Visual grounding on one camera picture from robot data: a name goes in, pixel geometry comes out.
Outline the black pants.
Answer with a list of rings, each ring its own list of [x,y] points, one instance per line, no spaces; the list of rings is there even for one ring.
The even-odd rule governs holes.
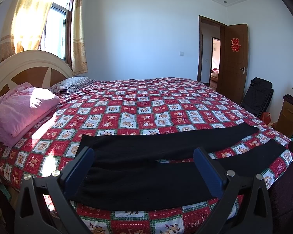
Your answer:
[[[223,153],[258,133],[246,123],[228,128],[161,135],[83,135],[95,160],[75,202],[108,211],[155,211],[180,208],[212,198],[205,168],[192,161],[194,150]]]

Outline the red gift bag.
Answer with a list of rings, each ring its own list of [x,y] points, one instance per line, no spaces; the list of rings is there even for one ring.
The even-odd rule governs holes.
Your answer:
[[[272,120],[272,118],[271,118],[271,114],[270,114],[269,112],[263,112],[263,113],[261,114],[260,119],[261,119],[266,125],[268,125],[268,124],[271,123],[271,120]]]

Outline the pink folded blanket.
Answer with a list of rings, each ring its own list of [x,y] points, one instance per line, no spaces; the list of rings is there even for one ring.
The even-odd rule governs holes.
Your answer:
[[[0,142],[13,147],[57,107],[60,98],[48,89],[23,83],[0,97]]]

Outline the wooden dresser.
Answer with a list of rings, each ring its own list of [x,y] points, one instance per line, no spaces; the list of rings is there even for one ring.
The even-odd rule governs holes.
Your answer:
[[[283,106],[278,117],[276,130],[291,138],[293,136],[293,97],[289,94],[283,97]]]

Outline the black folding chair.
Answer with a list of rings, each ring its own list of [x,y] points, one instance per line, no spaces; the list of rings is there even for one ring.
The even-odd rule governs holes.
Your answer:
[[[274,90],[270,81],[255,77],[248,88],[241,107],[260,118],[271,102]]]

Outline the striped pillow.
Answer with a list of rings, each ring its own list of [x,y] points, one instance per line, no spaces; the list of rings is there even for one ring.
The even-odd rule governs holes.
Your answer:
[[[89,77],[70,77],[51,86],[49,90],[54,94],[73,94],[95,82]]]

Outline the brown wooden door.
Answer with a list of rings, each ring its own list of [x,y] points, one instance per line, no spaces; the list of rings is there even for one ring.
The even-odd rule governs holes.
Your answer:
[[[239,52],[231,50],[231,39],[234,37],[240,40],[241,49]],[[221,26],[220,67],[216,90],[236,104],[240,104],[243,99],[248,68],[248,53],[248,25]],[[246,68],[245,74],[239,70],[243,67]]]

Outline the cream wooden headboard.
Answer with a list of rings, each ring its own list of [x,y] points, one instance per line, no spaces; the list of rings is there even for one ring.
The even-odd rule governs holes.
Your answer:
[[[28,50],[0,63],[0,97],[22,83],[49,88],[73,76],[72,70],[54,54],[41,50]]]

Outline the red patchwork bedspread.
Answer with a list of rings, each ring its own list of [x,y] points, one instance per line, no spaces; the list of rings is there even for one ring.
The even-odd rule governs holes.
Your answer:
[[[57,112],[33,126],[13,148],[0,143],[0,183],[19,189],[25,174],[49,176],[77,152],[83,134],[157,135],[247,123],[260,132],[210,154],[230,157],[270,139],[290,139],[223,95],[190,79],[96,81],[62,95]],[[162,211],[106,211],[72,202],[92,233],[191,233],[207,218],[215,200]]]

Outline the right yellow curtain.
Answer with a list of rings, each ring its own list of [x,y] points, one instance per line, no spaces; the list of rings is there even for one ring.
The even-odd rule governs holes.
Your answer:
[[[88,72],[82,21],[83,0],[73,0],[71,22],[71,61],[73,75]]]

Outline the yellow curtain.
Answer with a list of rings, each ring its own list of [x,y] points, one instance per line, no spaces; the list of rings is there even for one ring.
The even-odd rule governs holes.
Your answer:
[[[73,75],[88,72],[82,21],[83,0],[73,0],[71,22],[71,61]]]
[[[0,62],[14,54],[37,50],[53,0],[13,0],[0,38]]]

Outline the red double happiness decal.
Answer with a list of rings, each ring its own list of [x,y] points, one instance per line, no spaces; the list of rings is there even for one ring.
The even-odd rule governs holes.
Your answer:
[[[231,50],[233,52],[239,52],[241,49],[240,40],[236,37],[231,39]]]

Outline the window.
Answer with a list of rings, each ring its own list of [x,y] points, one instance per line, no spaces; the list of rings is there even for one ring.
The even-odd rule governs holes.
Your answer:
[[[70,34],[73,0],[53,0],[43,30],[40,50],[71,63]]]

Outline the left yellow curtain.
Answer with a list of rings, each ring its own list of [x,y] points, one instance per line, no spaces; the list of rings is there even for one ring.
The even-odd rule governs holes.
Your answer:
[[[0,38],[0,62],[14,54],[37,50],[53,0],[13,0]]]

